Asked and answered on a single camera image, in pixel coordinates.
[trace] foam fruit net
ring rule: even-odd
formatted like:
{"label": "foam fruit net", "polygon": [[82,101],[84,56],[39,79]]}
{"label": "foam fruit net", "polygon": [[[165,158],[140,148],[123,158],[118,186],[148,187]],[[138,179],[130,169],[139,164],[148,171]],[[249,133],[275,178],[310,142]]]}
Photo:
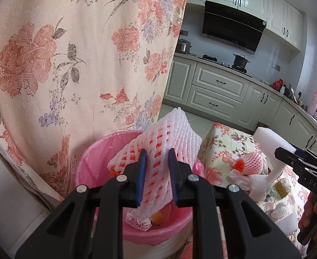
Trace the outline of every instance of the foam fruit net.
{"label": "foam fruit net", "polygon": [[175,149],[177,160],[190,165],[196,161],[202,139],[191,128],[185,112],[172,110],[127,144],[109,162],[108,169],[116,176],[123,173],[126,165],[139,159],[141,149],[147,151],[147,169],[143,200],[132,211],[139,221],[158,212],[172,200],[172,188],[168,169],[168,151]]}
{"label": "foam fruit net", "polygon": [[243,175],[260,174],[263,170],[263,158],[259,152],[249,152],[237,159],[233,167]]}

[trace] metal screw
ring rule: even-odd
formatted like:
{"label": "metal screw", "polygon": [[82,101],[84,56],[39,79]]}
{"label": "metal screw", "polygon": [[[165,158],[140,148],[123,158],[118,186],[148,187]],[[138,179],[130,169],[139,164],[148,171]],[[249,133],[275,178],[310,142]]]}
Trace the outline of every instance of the metal screw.
{"label": "metal screw", "polygon": [[189,179],[190,181],[195,182],[195,181],[198,181],[198,180],[199,180],[199,176],[196,175],[196,174],[190,174],[190,175],[188,176],[188,179]]}
{"label": "metal screw", "polygon": [[124,174],[120,174],[116,177],[116,180],[119,182],[125,182],[127,180],[127,176]]}
{"label": "metal screw", "polygon": [[228,189],[229,189],[229,191],[231,191],[231,192],[233,192],[233,193],[236,193],[236,192],[240,191],[239,186],[238,186],[238,185],[235,185],[235,184],[230,184],[230,185],[228,186]]}
{"label": "metal screw", "polygon": [[86,192],[86,190],[87,190],[87,187],[85,185],[79,185],[77,187],[77,192],[78,193],[84,193],[84,192]]}

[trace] kitchen countertop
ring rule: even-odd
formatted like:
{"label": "kitchen countertop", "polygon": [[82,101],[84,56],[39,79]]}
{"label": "kitchen countertop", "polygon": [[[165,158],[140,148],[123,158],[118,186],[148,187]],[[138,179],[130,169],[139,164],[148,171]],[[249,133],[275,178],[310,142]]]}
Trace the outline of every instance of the kitchen countertop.
{"label": "kitchen countertop", "polygon": [[258,84],[260,86],[262,86],[263,88],[266,88],[268,91],[275,93],[276,95],[278,95],[279,97],[281,97],[282,99],[284,99],[286,102],[288,102],[292,107],[294,107],[306,120],[308,120],[308,122],[315,128],[315,130],[317,130],[317,122],[314,118],[312,118],[308,113],[305,112],[305,110],[301,107],[299,107],[298,105],[296,105],[293,101],[291,101],[288,97],[284,96],[283,94],[281,94],[280,92],[274,90],[272,87],[268,86],[267,84],[264,84],[263,82],[261,82],[260,78],[255,77],[251,74],[249,74],[251,77],[248,77],[246,75],[244,75],[243,73],[237,72],[233,69],[224,67],[220,64],[217,63],[213,63],[211,61],[207,61],[198,57],[202,57],[197,55],[196,57],[193,55],[188,55],[188,54],[183,54],[183,53],[174,53],[175,56],[177,57],[182,57],[182,58],[187,58],[190,60],[194,60],[194,61],[198,61],[207,65],[211,65],[214,67],[217,67],[219,69],[225,70],[227,72],[233,73],[239,77],[242,77],[244,79],[247,79],[255,84]]}

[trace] pink plastic bag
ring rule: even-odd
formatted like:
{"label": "pink plastic bag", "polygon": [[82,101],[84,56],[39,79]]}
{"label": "pink plastic bag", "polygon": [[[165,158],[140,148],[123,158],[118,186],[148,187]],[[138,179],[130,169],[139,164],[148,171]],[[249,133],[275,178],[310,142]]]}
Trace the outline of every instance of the pink plastic bag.
{"label": "pink plastic bag", "polygon": [[[109,161],[141,131],[129,130],[110,134],[93,143],[82,155],[75,173],[76,186],[84,184],[89,188],[104,185],[113,176],[107,168]],[[123,239],[138,245],[157,245],[176,235],[192,219],[192,208],[173,206],[169,221],[153,226],[147,232],[139,231],[123,221]]]}

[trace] pink thermos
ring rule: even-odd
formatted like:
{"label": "pink thermos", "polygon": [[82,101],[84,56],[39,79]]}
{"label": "pink thermos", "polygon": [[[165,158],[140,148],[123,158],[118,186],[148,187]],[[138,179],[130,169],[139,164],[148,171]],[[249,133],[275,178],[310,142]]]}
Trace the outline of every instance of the pink thermos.
{"label": "pink thermos", "polygon": [[308,106],[307,112],[311,116],[313,116],[316,110],[317,110],[317,89],[316,89],[316,92],[312,96],[312,100],[310,102],[310,105]]}

